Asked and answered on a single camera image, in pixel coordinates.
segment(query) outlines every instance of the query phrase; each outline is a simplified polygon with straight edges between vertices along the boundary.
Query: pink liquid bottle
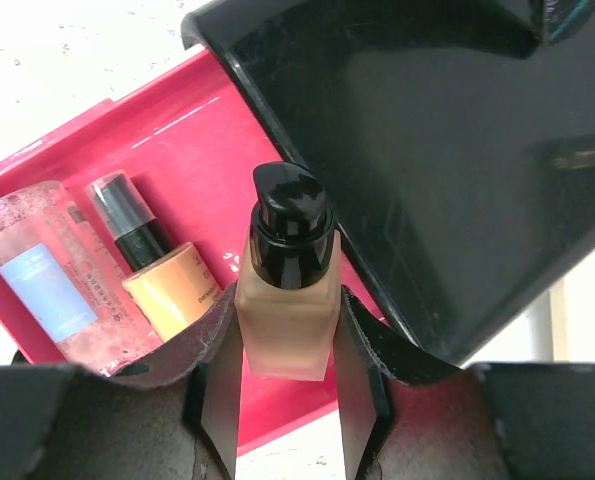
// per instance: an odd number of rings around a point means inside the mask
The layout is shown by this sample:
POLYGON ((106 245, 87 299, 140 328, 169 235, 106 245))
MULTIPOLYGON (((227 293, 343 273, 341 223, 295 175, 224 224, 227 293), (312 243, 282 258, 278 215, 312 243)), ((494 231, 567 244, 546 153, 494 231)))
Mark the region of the pink liquid bottle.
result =
POLYGON ((57 181, 0 198, 0 274, 69 361, 112 375, 161 345, 57 181))

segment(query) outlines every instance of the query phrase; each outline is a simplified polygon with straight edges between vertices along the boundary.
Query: blue label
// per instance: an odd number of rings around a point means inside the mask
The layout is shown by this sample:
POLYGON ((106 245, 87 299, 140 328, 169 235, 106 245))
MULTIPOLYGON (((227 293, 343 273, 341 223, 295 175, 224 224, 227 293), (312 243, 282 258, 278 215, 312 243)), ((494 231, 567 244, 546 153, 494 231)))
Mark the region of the blue label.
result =
POLYGON ((2 265, 0 273, 55 343, 97 320, 43 243, 2 265))

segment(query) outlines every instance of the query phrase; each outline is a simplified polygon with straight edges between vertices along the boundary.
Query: white surface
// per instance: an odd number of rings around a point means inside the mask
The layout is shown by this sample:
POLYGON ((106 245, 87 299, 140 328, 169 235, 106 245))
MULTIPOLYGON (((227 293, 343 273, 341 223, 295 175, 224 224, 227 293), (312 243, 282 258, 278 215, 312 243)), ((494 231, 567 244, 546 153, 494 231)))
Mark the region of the white surface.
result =
MULTIPOLYGON (((204 2, 0 2, 0 160, 103 98, 167 70, 182 54, 183 15, 204 2)), ((587 294, 575 297, 576 316, 583 316, 587 294)), ((584 335, 581 322, 574 328, 574 335, 584 335)), ((0 326, 0 364, 7 364, 14 350, 0 326)), ((471 361, 550 358, 545 295, 471 361)), ((343 478, 338 416, 328 415, 242 457, 238 478, 343 478)))
POLYGON ((595 250, 552 295, 556 360, 595 362, 595 250))

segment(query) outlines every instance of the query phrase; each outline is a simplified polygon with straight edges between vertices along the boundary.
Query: black bottle cap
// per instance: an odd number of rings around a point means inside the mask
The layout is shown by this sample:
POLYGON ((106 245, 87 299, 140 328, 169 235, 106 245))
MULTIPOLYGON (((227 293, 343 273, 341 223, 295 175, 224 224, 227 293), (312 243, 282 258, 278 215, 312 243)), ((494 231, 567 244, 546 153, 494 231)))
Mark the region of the black bottle cap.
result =
POLYGON ((86 190, 133 272, 175 248, 125 172, 104 175, 86 190))
POLYGON ((258 203, 251 221, 253 267, 283 289, 308 287, 328 271, 334 219, 322 184, 305 168, 284 162, 253 171, 258 203))

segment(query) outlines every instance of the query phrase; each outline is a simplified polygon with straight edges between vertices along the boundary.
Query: beige liquid foundation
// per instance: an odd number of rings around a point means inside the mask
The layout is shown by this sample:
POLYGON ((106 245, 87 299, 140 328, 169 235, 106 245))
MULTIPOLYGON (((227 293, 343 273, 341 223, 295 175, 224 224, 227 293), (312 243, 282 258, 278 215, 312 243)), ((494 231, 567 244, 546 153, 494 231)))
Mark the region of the beige liquid foundation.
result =
POLYGON ((221 289, 195 246, 175 248, 122 171, 96 180, 88 193, 134 272, 124 288, 162 341, 201 318, 221 289))
POLYGON ((274 162, 253 172, 259 201, 235 307, 254 375, 321 381, 341 301, 341 245, 321 183, 274 162))

